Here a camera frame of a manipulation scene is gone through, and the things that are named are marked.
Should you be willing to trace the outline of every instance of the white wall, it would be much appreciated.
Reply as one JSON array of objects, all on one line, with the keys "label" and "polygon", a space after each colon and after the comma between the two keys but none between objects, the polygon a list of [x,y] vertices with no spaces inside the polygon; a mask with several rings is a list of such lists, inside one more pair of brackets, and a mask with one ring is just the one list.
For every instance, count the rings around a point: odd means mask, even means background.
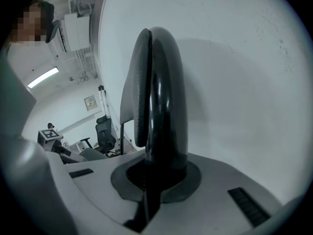
[{"label": "white wall", "polygon": [[101,17],[101,9],[104,0],[95,0],[93,13],[90,18],[90,35],[91,35],[91,47],[94,54],[95,59],[99,60],[99,26],[100,26],[100,17]]},{"label": "white wall", "polygon": [[[106,0],[99,53],[117,116],[143,28],[168,29],[180,49],[189,152],[224,161],[282,203],[312,167],[312,41],[284,0]],[[125,132],[134,137],[133,124]]]},{"label": "white wall", "polygon": [[[95,96],[98,107],[87,111],[84,99],[92,95]],[[101,112],[98,83],[91,79],[39,101],[26,122],[22,136],[37,141],[38,130],[46,129],[49,122],[53,123],[55,129],[62,131],[82,119],[90,117],[89,121],[83,122],[63,135],[70,145],[88,137],[90,137],[91,145],[94,145],[97,142],[96,119],[101,116],[103,113]]]}]

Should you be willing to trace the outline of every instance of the ceiling light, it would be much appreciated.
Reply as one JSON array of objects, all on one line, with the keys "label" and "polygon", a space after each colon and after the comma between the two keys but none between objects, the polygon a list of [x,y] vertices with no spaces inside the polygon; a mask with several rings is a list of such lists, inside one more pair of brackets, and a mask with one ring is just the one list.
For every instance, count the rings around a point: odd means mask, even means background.
[{"label": "ceiling light", "polygon": [[52,70],[47,71],[45,74],[41,75],[40,77],[36,78],[32,81],[28,87],[33,88],[35,85],[39,84],[41,81],[45,80],[46,78],[50,77],[51,75],[59,72],[58,68],[54,67]]}]

